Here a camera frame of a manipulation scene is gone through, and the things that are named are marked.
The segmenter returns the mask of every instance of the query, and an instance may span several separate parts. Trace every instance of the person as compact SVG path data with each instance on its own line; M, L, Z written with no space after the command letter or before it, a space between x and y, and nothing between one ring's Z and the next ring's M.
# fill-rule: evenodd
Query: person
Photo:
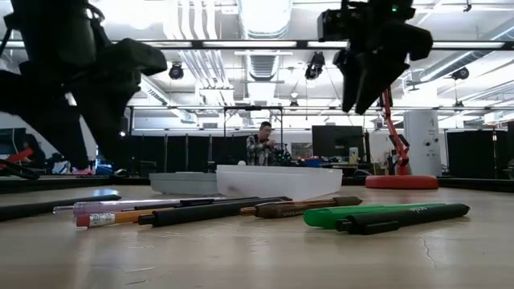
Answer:
M264 121L259 128L259 133L247 138L247 165L273 164L273 153L275 151L275 141L270 140L271 124Z
M41 149L38 140L31 134L26 134L23 149L32 149L32 154L22 159L22 163L28 167L44 169L46 155Z

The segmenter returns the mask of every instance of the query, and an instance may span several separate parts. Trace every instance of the orange pen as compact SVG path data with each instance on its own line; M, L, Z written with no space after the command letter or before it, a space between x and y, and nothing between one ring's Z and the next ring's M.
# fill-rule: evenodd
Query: orange pen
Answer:
M160 210L171 210L172 208L160 209ZM97 227L97 226L107 226L113 224L121 224L127 222L137 222L137 218L139 218L142 214L151 214L156 211L152 210L134 210L128 212L118 212L118 213L94 213L94 214L83 214L77 217L76 225L78 228L80 227Z

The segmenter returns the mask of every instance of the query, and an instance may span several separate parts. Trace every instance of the red base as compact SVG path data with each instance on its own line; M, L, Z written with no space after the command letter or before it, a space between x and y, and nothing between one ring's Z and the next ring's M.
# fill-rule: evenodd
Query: red base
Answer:
M439 184L432 176L369 176L366 188L371 189L437 189Z

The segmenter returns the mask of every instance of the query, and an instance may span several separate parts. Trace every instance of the ceiling duct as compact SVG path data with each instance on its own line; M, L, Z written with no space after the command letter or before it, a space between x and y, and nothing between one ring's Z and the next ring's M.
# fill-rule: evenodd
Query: ceiling duct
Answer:
M491 41L512 41L514 40L514 18L508 20L493 31L486 33L480 40ZM419 75L419 80L423 83L430 82L465 67L484 56L492 53L492 51L469 51L455 52L454 54L439 61L435 65L425 69Z
M165 92L163 92L157 85L155 85L148 76L141 75L141 84L139 85L141 90L148 96L152 96L156 100L159 100L163 106L176 106L179 105L173 102ZM170 109L170 111L177 117L180 118L183 124L196 124L198 117L193 113L187 112L181 109Z
M239 25L244 39L285 39L291 20L292 0L238 0ZM255 81L269 82L279 69L278 51L271 55L247 55L247 76ZM249 83L248 95L269 101L275 94L275 83Z

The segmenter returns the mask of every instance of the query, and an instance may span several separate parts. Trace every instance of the man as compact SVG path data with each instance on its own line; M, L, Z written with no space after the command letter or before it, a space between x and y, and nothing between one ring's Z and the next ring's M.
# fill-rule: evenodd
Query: man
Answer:
M259 133L247 138L248 165L272 165L272 154L275 141L270 140L271 124L264 121L260 124Z

